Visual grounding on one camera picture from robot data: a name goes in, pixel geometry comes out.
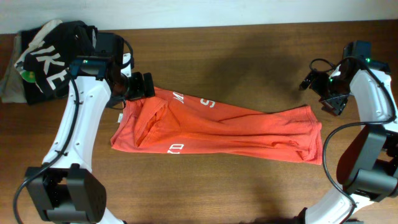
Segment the red orange t-shirt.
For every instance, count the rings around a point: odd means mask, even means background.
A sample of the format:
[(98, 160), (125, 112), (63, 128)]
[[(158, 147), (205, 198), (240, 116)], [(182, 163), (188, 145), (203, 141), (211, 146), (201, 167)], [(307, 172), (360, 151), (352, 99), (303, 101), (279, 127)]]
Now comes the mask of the red orange t-shirt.
[(159, 154), (236, 154), (278, 161), (322, 163), (322, 124), (309, 106), (263, 113), (155, 89), (129, 101), (113, 149)]

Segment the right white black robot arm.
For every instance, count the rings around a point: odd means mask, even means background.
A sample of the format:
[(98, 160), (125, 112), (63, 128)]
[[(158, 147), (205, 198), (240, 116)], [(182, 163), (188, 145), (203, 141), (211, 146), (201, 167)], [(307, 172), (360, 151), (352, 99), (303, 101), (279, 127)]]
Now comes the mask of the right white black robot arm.
[(322, 163), (333, 187), (318, 203), (304, 208), (295, 223), (354, 223), (351, 216), (358, 210), (397, 196), (397, 105), (391, 81), (389, 65), (374, 60), (371, 43), (363, 40), (350, 42), (330, 69), (310, 69), (300, 90), (313, 90), (322, 109), (335, 116), (353, 96), (360, 118), (334, 129), (323, 145), (343, 129), (359, 126), (361, 131), (340, 157), (335, 179)]

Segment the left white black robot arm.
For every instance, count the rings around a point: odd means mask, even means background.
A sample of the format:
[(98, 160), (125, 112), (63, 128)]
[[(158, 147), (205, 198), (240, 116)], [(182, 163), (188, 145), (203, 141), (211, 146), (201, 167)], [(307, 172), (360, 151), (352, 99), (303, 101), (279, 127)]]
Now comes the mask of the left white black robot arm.
[(55, 141), (41, 166), (27, 168), (21, 185), (45, 222), (122, 222), (106, 207), (106, 189), (91, 161), (104, 109), (155, 95), (152, 75), (132, 71), (128, 46), (119, 35), (99, 33), (95, 52), (66, 69), (70, 90)]

